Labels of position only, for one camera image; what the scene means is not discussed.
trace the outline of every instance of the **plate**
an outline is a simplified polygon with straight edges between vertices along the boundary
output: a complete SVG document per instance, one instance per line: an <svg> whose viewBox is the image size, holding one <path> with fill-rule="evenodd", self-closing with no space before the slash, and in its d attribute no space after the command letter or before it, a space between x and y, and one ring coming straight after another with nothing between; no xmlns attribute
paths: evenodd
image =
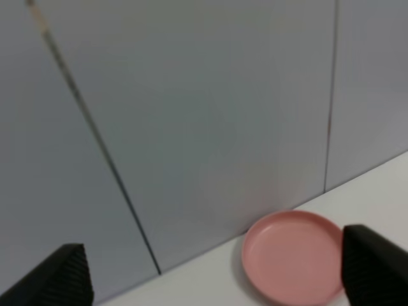
<svg viewBox="0 0 408 306"><path fill-rule="evenodd" d="M273 302L326 305L343 290L342 230L300 210L267 215L245 236L242 264L252 284Z"/></svg>

